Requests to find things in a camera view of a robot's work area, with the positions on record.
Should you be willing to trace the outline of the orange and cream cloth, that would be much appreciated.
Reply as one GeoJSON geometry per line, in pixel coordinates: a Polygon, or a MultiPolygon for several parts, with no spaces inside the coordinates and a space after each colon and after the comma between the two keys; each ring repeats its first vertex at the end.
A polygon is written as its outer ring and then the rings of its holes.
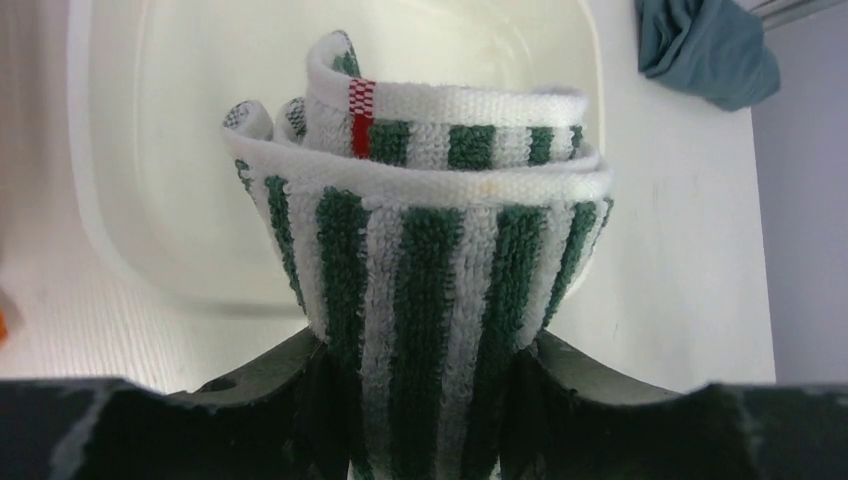
{"type": "Polygon", "coordinates": [[[13,299],[1,290],[1,347],[20,329],[21,319],[13,299]]]}

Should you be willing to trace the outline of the green white striped towel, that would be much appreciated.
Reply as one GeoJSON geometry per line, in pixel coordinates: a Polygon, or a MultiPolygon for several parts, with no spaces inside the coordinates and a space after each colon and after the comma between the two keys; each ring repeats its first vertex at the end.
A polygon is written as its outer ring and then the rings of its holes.
{"type": "Polygon", "coordinates": [[[321,38],[307,91],[223,123],[346,393],[357,479],[486,479],[513,357],[580,283],[612,173],[580,90],[375,82],[321,38]]]}

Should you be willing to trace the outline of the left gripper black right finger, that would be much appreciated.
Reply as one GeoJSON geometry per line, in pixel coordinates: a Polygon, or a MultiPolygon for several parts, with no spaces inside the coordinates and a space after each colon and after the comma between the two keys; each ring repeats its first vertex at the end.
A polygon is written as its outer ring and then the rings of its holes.
{"type": "Polygon", "coordinates": [[[514,359],[499,437],[503,479],[673,479],[644,413],[675,393],[542,331],[514,359]]]}

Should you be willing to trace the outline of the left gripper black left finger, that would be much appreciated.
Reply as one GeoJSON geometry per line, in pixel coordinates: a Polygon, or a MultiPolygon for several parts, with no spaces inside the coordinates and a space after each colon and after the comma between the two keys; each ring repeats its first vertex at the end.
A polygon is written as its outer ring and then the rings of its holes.
{"type": "Polygon", "coordinates": [[[342,416],[326,412],[333,371],[309,329],[199,389],[173,399],[205,409],[222,466],[238,479],[345,479],[342,416]]]}

